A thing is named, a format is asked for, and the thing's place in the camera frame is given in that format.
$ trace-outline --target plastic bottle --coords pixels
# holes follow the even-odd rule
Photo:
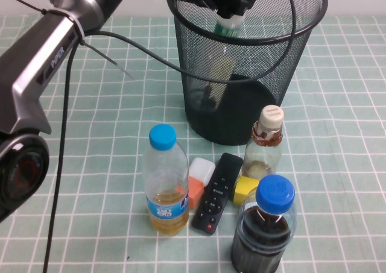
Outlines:
[[[282,156],[283,110],[276,105],[268,105],[261,111],[260,119],[253,125],[242,164],[242,175],[260,180],[274,174]]]
[[[273,273],[296,230],[295,189],[281,175],[264,177],[242,204],[232,264],[242,273]]]
[[[243,16],[233,15],[229,19],[218,16],[214,33],[220,36],[237,37],[242,24]],[[208,78],[230,80],[238,62],[236,51],[232,45],[219,41],[203,42],[199,48],[195,61],[196,73]],[[225,84],[209,83],[201,87],[196,81],[191,83],[191,91],[195,101],[192,105],[199,110],[216,110],[221,104],[226,89]]]
[[[188,158],[172,126],[156,125],[149,138],[142,175],[150,221],[156,230],[176,234],[189,219]]]

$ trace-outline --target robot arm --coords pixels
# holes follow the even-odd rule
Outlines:
[[[244,14],[255,0],[181,0]],[[0,57],[0,222],[45,178],[49,154],[40,132],[51,127],[39,98],[69,51],[85,33],[99,30],[122,0],[50,0],[48,11]]]

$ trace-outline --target table surface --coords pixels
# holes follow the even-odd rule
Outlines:
[[[0,17],[0,53],[36,21]],[[114,18],[104,27],[178,64],[171,18]],[[240,155],[199,137],[185,117],[180,74],[117,40],[91,43],[134,80],[80,48],[72,74],[65,167],[49,272],[234,272],[237,208],[216,233],[190,225],[156,233],[145,205],[141,161],[150,128],[171,123],[189,161]],[[386,17],[326,17],[289,85],[278,173],[296,187],[297,231],[278,272],[386,272]],[[52,134],[49,174],[0,224],[0,271],[41,272],[59,150],[65,70],[41,97]]]

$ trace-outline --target dark liquid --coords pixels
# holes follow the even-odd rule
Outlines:
[[[269,215],[256,207],[244,212],[242,234],[245,239],[256,245],[256,249],[247,245],[236,230],[232,244],[232,264],[242,273],[273,273],[277,270],[284,249],[291,235],[284,218]],[[275,247],[275,253],[269,248]]]

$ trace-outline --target bottle label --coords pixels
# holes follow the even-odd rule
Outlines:
[[[173,205],[160,205],[153,202],[147,197],[146,199],[150,213],[155,217],[163,220],[172,220],[178,218],[179,216],[184,214],[184,212],[189,207],[188,194],[186,194],[180,202]]]
[[[216,24],[214,33],[222,36],[237,37],[239,31],[239,28],[229,28],[221,24]]]

